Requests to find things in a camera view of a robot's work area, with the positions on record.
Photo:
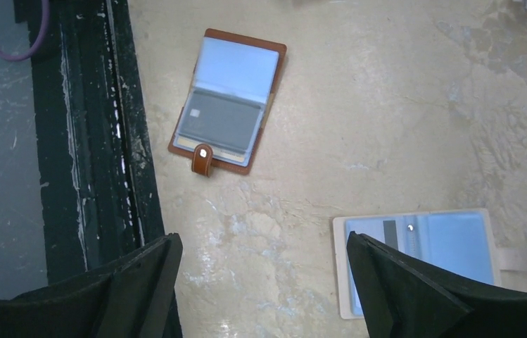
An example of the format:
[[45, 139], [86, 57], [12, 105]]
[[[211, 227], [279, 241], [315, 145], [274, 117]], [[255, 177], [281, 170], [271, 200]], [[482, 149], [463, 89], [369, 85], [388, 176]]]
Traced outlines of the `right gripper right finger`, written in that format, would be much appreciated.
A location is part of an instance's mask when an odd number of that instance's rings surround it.
[[351, 232], [350, 268], [370, 337], [527, 337], [527, 292], [462, 277]]

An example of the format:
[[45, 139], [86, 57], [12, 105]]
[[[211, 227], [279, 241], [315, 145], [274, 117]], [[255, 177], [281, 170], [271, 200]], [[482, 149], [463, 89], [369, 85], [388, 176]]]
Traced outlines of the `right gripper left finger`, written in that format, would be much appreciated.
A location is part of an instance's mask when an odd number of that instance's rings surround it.
[[0, 300], [0, 337], [182, 337], [173, 233], [100, 268]]

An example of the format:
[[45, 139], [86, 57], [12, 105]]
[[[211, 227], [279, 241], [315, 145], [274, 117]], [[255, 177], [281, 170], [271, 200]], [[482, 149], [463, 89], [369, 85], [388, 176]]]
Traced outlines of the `tan leather card holder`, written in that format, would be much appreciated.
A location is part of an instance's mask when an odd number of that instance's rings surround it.
[[191, 170], [250, 173], [281, 82], [285, 44], [208, 28], [168, 149]]

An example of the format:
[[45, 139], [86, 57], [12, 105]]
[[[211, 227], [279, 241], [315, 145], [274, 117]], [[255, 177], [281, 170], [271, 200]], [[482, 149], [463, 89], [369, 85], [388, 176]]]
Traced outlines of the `black VIP card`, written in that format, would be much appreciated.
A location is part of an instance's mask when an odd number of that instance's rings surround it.
[[195, 89], [184, 107], [178, 135], [246, 154], [260, 124], [262, 106], [258, 102]]

